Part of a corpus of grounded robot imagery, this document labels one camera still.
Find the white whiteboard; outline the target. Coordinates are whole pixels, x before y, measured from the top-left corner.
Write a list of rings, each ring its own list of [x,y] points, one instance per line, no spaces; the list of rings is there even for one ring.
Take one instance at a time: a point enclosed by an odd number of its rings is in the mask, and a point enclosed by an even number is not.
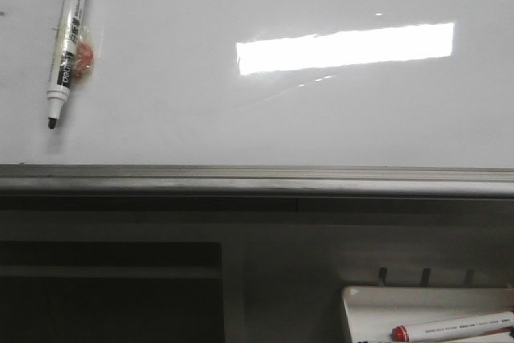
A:
[[[513,165],[513,0],[88,0],[51,130],[62,1],[1,0],[4,163]]]

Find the black and white whiteboard marker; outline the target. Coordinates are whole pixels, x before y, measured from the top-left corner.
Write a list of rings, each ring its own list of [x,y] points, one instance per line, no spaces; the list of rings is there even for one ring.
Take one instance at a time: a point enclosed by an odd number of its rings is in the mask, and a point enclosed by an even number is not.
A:
[[[47,127],[55,129],[70,96],[86,0],[63,0],[47,88]]]

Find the white marker tray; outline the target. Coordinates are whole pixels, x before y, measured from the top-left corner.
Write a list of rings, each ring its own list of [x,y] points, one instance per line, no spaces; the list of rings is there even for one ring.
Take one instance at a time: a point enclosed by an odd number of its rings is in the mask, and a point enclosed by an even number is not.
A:
[[[399,325],[513,310],[511,288],[348,286],[341,299],[347,342],[391,342]]]

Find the grey aluminium whiteboard frame rail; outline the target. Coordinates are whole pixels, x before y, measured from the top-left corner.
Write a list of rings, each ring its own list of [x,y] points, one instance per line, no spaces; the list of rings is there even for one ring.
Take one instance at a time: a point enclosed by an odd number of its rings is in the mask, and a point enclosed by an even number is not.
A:
[[[512,169],[242,165],[1,167],[4,207],[173,198],[420,198],[511,200]]]

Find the red capped whiteboard marker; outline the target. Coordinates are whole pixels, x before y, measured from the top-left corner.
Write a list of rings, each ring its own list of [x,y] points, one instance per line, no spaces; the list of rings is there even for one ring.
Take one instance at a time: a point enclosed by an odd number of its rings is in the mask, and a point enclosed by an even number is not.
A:
[[[498,333],[513,327],[513,312],[497,312],[443,321],[399,325],[391,337],[398,342],[445,341]]]

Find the red magnet taped to marker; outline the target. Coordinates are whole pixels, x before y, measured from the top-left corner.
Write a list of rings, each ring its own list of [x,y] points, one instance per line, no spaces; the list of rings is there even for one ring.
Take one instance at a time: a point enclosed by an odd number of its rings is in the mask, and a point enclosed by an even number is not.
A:
[[[87,26],[80,28],[76,55],[73,62],[72,74],[76,79],[88,76],[94,65],[95,52],[92,44],[92,35]]]

